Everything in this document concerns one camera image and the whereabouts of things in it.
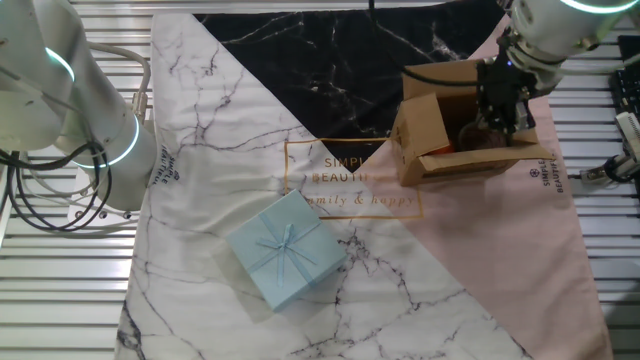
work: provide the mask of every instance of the box flap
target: box flap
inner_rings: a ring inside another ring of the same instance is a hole
[[[420,162],[424,166],[425,170],[434,171],[442,168],[469,164],[528,159],[553,160],[555,159],[555,157],[553,157],[539,144],[532,144],[499,149],[465,151],[455,154],[444,154],[435,156],[425,155],[420,157]]]
[[[449,145],[435,94],[403,101],[400,111],[406,124],[405,136],[409,136],[407,153],[420,156]]]
[[[515,145],[518,145],[518,143],[538,144],[538,134],[535,129],[518,131],[513,134],[513,142]]]
[[[476,60],[452,61],[436,64],[424,64],[416,66],[407,66],[407,69],[420,75],[448,81],[476,81],[478,72],[476,70]],[[467,87],[451,87],[438,86],[424,83],[420,80],[403,76],[404,99],[413,99],[415,97],[438,93],[438,97],[448,97],[453,95],[475,94],[475,86]]]

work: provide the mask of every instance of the light blue gift box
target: light blue gift box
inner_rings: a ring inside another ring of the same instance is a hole
[[[294,190],[227,236],[273,311],[336,271],[344,248]]]

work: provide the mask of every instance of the metal grating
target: metal grating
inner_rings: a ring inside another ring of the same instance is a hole
[[[150,54],[151,16],[157,12],[248,12],[258,9],[361,8],[348,1],[75,0],[90,41]],[[436,1],[394,2],[419,5]],[[592,67],[619,62],[620,34],[637,34],[623,21],[596,51],[571,60]],[[142,70],[137,63],[97,54],[111,82],[130,99]],[[149,93],[149,109],[153,93]],[[615,114],[604,76],[569,76],[550,96],[558,136],[570,174],[601,165],[621,150]],[[53,149],[34,152],[47,159]],[[73,189],[77,169],[48,175],[53,186]],[[45,190],[35,182],[33,189]],[[588,189],[572,182],[585,243],[602,308],[611,329],[616,360],[640,359],[640,202],[633,184]],[[38,210],[49,221],[66,221],[67,209]],[[34,230],[13,215],[0,249],[0,359],[106,360],[113,358],[116,328],[124,300],[135,226],[100,235],[57,237]]]

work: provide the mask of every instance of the pink fabric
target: pink fabric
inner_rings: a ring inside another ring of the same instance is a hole
[[[495,39],[508,20],[473,57],[497,52]],[[536,360],[610,360],[608,330],[551,109],[546,98],[530,105],[540,142],[557,161],[521,161],[486,181],[422,185],[424,218],[403,222]],[[386,143],[358,171],[393,177],[391,155]],[[379,196],[399,187],[397,182],[367,186]]]

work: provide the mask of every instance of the ribbon bow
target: ribbon bow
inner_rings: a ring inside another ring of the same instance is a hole
[[[304,277],[304,279],[307,280],[309,285],[315,286],[316,283],[315,281],[313,281],[311,274],[309,274],[309,272],[304,267],[302,262],[300,262],[300,259],[298,259],[297,255],[300,255],[306,258],[307,260],[311,261],[313,264],[317,264],[318,259],[316,259],[313,255],[309,254],[308,252],[297,247],[295,243],[298,240],[302,239],[305,235],[310,233],[311,230],[317,228],[320,225],[320,221],[307,227],[306,229],[302,230],[301,232],[295,235],[293,234],[293,224],[289,224],[284,229],[284,235],[282,236],[282,239],[279,239],[278,233],[276,232],[276,229],[271,223],[271,221],[269,221],[269,219],[264,214],[260,214],[259,216],[260,216],[260,220],[262,220],[262,222],[265,224],[267,229],[269,229],[271,236],[273,236],[273,238],[276,241],[274,242],[264,238],[261,238],[257,241],[258,245],[266,246],[268,248],[273,249],[273,251],[265,255],[265,257],[263,257],[260,261],[255,263],[247,271],[249,273],[252,273],[260,269],[264,265],[266,265],[269,261],[271,261],[273,258],[277,256],[278,257],[278,286],[282,287],[284,286],[284,256],[286,254],[289,257],[289,259],[291,259],[291,262],[293,262],[293,265],[296,266],[296,268],[298,269],[302,277]]]

